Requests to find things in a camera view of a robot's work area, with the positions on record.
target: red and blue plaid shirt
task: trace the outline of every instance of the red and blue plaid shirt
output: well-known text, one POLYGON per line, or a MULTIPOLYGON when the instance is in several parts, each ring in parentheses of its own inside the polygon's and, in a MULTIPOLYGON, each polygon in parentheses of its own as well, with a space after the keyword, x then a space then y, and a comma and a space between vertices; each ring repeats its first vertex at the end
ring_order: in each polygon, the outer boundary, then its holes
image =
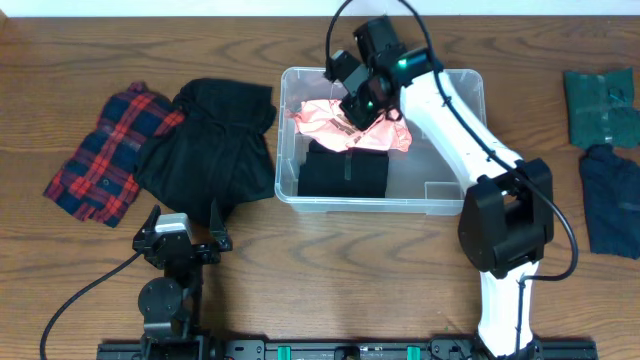
POLYGON ((78 220, 115 227, 140 192, 136 155, 152 136, 167 133, 184 115, 144 83, 113 95, 84 139, 47 186, 44 196, 78 220))

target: green tape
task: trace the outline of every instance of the green tape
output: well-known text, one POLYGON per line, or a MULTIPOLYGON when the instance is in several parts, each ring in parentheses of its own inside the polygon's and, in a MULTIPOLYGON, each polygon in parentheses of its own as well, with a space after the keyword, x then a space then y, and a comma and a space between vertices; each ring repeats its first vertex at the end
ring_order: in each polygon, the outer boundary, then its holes
POLYGON ((291 360, 291 348, 288 346, 278 346, 278 360, 291 360))
POLYGON ((420 348, 417 346, 407 346, 407 360, 420 360, 420 348))

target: pink cloth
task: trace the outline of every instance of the pink cloth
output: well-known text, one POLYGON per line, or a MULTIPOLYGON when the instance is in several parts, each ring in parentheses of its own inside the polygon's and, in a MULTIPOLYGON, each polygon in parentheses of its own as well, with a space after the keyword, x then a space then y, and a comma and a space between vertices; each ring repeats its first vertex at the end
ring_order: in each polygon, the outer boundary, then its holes
MULTIPOLYGON (((398 115, 396 110, 389 112, 394 119, 398 115)), ((337 152, 354 147, 407 152, 412 141, 404 118, 386 120, 383 114, 367 130, 358 130, 344 116, 340 100, 305 101, 293 119, 297 132, 311 136, 322 146, 337 152)))

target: black cloth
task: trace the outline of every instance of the black cloth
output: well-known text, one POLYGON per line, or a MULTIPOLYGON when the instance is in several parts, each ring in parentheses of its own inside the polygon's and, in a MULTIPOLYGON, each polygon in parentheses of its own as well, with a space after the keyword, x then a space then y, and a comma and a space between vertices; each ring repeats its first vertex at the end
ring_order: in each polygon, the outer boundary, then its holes
POLYGON ((233 208, 274 195, 263 136, 276 113, 271 88, 197 79, 173 104, 186 119, 143 144, 135 180, 169 208, 209 227, 221 251, 231 250, 224 221, 233 208))
POLYGON ((300 166, 298 196, 383 198, 388 172, 389 155, 384 151, 334 152, 314 140, 300 166))
POLYGON ((591 252, 640 257, 640 167, 595 145, 580 161, 591 252))

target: green folded cloth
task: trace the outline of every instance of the green folded cloth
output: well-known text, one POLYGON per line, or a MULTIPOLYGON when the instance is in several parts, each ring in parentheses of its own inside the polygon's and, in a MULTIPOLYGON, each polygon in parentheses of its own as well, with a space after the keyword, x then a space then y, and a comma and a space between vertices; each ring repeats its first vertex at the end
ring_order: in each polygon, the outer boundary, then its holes
POLYGON ((631 68, 604 75, 564 73, 571 144, 632 148, 640 143, 640 112, 633 108, 631 68))

